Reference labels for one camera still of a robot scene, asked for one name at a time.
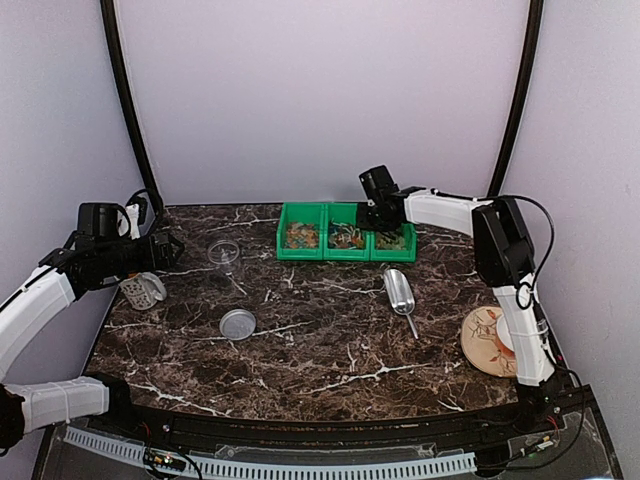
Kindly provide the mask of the clear plastic cup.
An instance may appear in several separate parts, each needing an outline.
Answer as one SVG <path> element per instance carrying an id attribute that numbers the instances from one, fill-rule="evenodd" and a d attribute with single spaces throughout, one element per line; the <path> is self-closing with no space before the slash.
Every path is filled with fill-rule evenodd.
<path id="1" fill-rule="evenodd" d="M 217 240 L 207 247 L 207 258 L 217 272 L 231 275 L 240 267 L 241 249 L 235 241 Z"/>

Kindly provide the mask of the metal scoop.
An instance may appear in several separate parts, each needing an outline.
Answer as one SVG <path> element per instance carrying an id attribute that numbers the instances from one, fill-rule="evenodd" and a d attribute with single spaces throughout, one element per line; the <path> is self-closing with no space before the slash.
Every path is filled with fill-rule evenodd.
<path id="1" fill-rule="evenodd" d="M 413 337 L 418 339 L 418 330 L 412 318 L 416 303 L 407 277 L 398 269 L 387 269 L 383 274 L 383 282 L 391 308 L 407 319 Z"/>

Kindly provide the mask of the green bin colourful candies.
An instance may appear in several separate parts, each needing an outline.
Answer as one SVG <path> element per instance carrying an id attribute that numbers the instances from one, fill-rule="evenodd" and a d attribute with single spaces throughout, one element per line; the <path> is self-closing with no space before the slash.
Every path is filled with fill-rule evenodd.
<path id="1" fill-rule="evenodd" d="M 325 205 L 284 203 L 276 232 L 281 261 L 321 261 L 326 240 Z"/>

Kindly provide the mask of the green bin mixed candies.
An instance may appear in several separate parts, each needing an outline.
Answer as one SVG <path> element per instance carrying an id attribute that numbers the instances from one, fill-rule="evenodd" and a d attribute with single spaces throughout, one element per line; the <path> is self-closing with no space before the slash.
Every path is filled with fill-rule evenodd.
<path id="1" fill-rule="evenodd" d="M 370 235 L 357 226 L 356 203 L 327 203 L 323 257 L 328 261 L 366 262 Z"/>

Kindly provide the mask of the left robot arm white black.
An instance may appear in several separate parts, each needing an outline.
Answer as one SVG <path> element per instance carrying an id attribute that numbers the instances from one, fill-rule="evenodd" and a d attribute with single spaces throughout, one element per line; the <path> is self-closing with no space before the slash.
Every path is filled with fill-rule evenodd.
<path id="1" fill-rule="evenodd" d="M 183 242 L 158 229 L 164 204 L 153 189 L 136 191 L 125 205 L 88 202 L 65 244 L 39 261 L 28 279 L 1 305 L 1 373 L 59 313 L 93 291 L 117 287 L 144 311 L 164 301 L 157 276 L 177 263 Z M 1 383 L 1 450 L 25 435 L 74 419 L 101 416 L 120 436 L 141 427 L 126 381 L 92 373 L 66 381 Z"/>

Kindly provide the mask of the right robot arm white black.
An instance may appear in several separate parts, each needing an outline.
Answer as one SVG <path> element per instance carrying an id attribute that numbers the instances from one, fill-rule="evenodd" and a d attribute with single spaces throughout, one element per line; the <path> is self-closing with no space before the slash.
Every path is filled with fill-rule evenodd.
<path id="1" fill-rule="evenodd" d="M 357 206 L 358 227 L 392 232 L 406 223 L 424 224 L 472 238 L 475 271 L 498 300 L 504 343 L 515 354 L 518 405 L 510 424 L 521 434 L 534 432 L 547 420 L 559 386 L 536 289 L 541 265 L 534 259 L 520 196 L 477 198 L 418 186 L 402 189 L 384 165 L 361 173 L 359 181 L 367 200 Z"/>

